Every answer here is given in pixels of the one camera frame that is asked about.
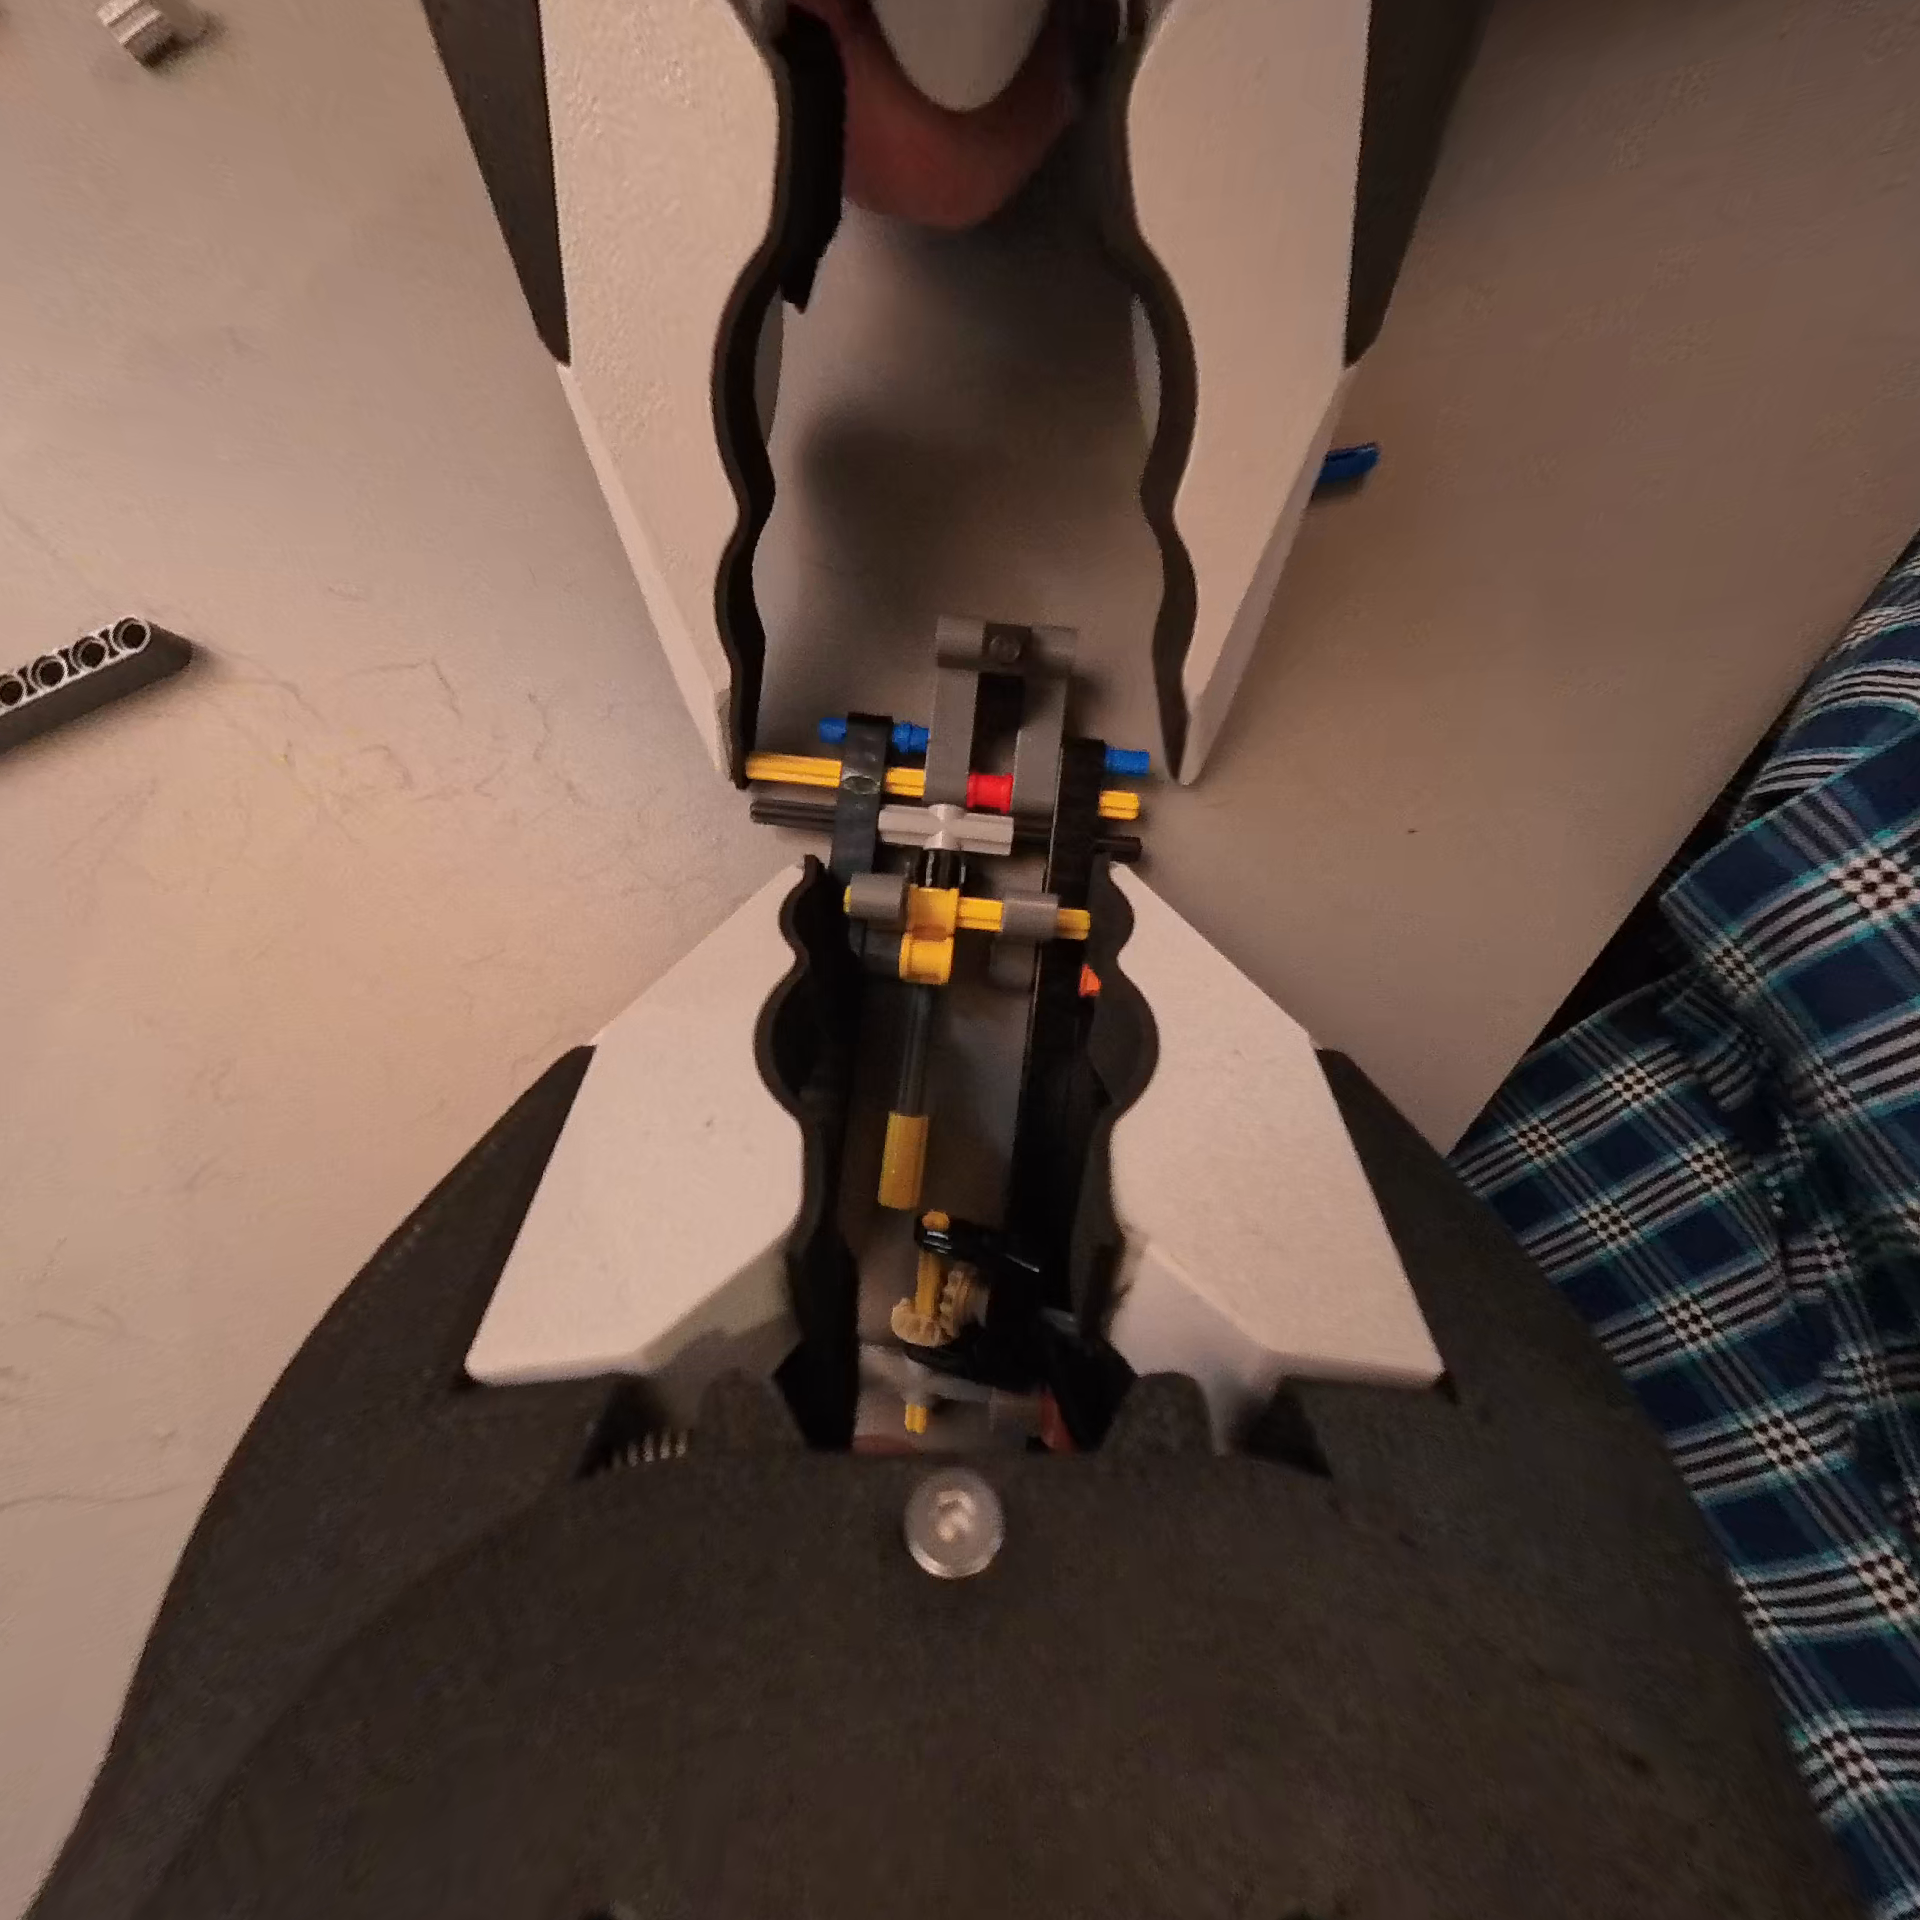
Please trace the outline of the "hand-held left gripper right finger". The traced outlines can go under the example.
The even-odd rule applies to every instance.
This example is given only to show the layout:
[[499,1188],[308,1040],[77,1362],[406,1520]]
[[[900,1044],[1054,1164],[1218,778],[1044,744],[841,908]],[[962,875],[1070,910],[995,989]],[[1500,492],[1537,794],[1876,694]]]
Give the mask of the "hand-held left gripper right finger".
[[1308,1032],[1131,872],[1089,891],[1094,1116],[1077,1326],[1114,1433],[1246,1442],[1278,1393],[1426,1393],[1447,1364]]

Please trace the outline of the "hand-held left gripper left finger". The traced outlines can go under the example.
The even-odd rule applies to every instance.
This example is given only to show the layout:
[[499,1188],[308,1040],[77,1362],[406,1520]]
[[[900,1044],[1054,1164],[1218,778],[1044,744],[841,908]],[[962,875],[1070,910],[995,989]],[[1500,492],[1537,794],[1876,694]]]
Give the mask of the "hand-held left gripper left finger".
[[858,1067],[843,885],[779,872],[591,1040],[467,1353],[479,1386],[629,1377],[675,1426],[731,1372],[817,1449],[858,1411],[838,1218]]

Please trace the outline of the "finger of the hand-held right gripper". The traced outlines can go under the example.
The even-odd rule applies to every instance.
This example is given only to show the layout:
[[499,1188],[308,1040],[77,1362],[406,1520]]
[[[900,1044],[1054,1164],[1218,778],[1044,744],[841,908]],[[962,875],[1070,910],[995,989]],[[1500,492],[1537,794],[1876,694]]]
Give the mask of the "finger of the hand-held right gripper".
[[1159,374],[1141,501],[1166,766],[1194,785],[1351,385],[1371,10],[1150,4],[1121,83],[1115,244]]
[[539,4],[559,386],[690,725],[733,785],[764,660],[754,381],[783,218],[783,13]]

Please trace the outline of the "multicoloured lego chassis assembly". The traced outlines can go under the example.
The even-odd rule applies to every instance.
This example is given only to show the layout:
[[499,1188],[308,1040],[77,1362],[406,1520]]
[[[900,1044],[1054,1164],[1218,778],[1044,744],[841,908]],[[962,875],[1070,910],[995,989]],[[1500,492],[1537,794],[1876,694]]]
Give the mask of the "multicoloured lego chassis assembly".
[[[907,1237],[910,1273],[881,1345],[905,1368],[905,1442],[931,1441],[938,1411],[979,1390],[1035,1413],[1030,1449],[1092,1451],[1118,1404],[1115,1362],[1077,1326],[1077,1194],[1094,1116],[1089,891],[1098,866],[1122,874],[1141,856],[1150,754],[1070,731],[1074,653],[1067,627],[939,620],[931,721],[891,715],[878,872],[845,891],[881,982],[867,1040],[895,1036],[871,1197]],[[745,760],[758,826],[823,833],[831,848],[849,717],[820,722],[827,754]],[[969,949],[989,982],[1023,997],[997,1221],[929,1194],[939,1001]]]

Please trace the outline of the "small grey lego connector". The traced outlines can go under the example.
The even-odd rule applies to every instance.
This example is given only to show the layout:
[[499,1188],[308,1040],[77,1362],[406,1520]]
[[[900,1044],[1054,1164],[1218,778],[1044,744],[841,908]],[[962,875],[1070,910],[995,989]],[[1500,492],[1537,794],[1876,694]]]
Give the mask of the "small grey lego connector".
[[98,2],[93,13],[113,43],[146,69],[197,46],[211,25],[197,2]]

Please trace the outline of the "grey lego beam with holes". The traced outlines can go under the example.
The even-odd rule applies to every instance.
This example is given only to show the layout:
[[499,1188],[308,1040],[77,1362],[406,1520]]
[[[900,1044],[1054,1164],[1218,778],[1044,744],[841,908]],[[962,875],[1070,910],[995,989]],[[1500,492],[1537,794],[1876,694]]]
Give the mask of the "grey lego beam with holes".
[[145,616],[121,616],[3,670],[3,754],[182,674],[202,649]]

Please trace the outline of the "person's right hand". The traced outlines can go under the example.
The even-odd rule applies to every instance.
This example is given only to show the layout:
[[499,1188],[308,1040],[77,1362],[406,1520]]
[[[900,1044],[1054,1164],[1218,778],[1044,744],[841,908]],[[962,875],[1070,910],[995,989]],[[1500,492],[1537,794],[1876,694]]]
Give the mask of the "person's right hand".
[[961,233],[1017,200],[1083,104],[1089,4],[1047,4],[1041,33],[989,104],[933,104],[900,69],[869,4],[807,4],[843,66],[843,190],[869,212]]

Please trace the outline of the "blue plaid shirt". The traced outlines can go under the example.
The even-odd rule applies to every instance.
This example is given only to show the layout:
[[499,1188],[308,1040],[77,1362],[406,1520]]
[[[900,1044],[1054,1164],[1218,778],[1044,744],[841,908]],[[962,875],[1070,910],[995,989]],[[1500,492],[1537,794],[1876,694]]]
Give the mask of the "blue plaid shirt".
[[1918,542],[1452,1164],[1727,1566],[1870,1916],[1918,1914]]

